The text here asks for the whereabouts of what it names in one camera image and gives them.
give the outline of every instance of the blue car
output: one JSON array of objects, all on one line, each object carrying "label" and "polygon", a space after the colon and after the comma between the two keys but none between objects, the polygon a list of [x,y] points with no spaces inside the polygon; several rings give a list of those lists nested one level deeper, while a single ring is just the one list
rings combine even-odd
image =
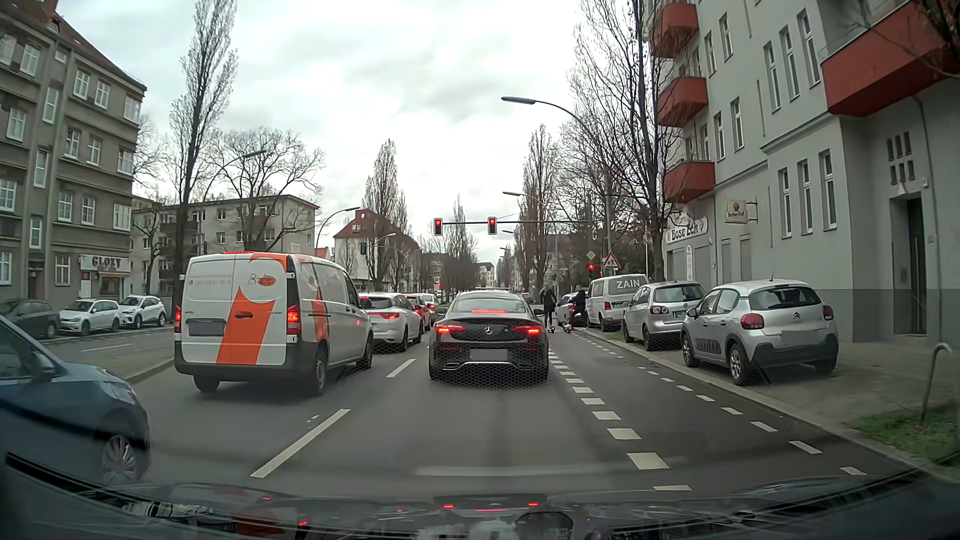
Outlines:
[{"label": "blue car", "polygon": [[0,447],[99,485],[138,481],[150,466],[147,412],[131,386],[63,362],[0,316]]}]

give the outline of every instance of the license plate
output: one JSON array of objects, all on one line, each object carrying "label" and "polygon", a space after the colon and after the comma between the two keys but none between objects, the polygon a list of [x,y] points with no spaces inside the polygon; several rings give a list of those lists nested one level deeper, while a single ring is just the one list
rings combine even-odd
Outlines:
[{"label": "license plate", "polygon": [[506,362],[506,349],[470,349],[470,361],[472,362]]}]

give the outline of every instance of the red balcony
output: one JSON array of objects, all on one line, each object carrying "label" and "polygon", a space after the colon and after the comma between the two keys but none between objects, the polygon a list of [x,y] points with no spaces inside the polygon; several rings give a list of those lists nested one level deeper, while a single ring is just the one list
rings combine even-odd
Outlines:
[{"label": "red balcony", "polygon": [[713,161],[681,161],[663,177],[663,198],[668,203],[685,205],[710,193],[715,184]]},{"label": "red balcony", "polygon": [[655,17],[650,50],[657,58],[677,58],[700,30],[697,7],[685,0],[668,1]]},{"label": "red balcony", "polygon": [[945,79],[940,71],[960,71],[960,65],[921,8],[907,2],[833,53],[822,69],[827,109],[869,116]]},{"label": "red balcony", "polygon": [[657,98],[657,123],[681,128],[707,106],[707,79],[678,77]]}]

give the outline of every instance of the triangular road sign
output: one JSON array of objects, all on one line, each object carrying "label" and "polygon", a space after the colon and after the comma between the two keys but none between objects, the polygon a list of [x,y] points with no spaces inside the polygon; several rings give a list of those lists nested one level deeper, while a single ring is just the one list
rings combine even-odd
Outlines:
[{"label": "triangular road sign", "polygon": [[614,270],[620,269],[620,261],[616,259],[616,256],[613,252],[609,252],[607,256],[603,259],[604,268],[613,268]]}]

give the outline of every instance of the orange and white van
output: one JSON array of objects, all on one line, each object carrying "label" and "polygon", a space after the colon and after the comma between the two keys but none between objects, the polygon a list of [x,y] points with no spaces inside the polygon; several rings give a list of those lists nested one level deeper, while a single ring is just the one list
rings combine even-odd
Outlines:
[{"label": "orange and white van", "polygon": [[202,392],[221,380],[299,380],[323,394],[326,371],[372,364],[373,330],[353,281],[309,255],[193,257],[174,315],[174,366]]}]

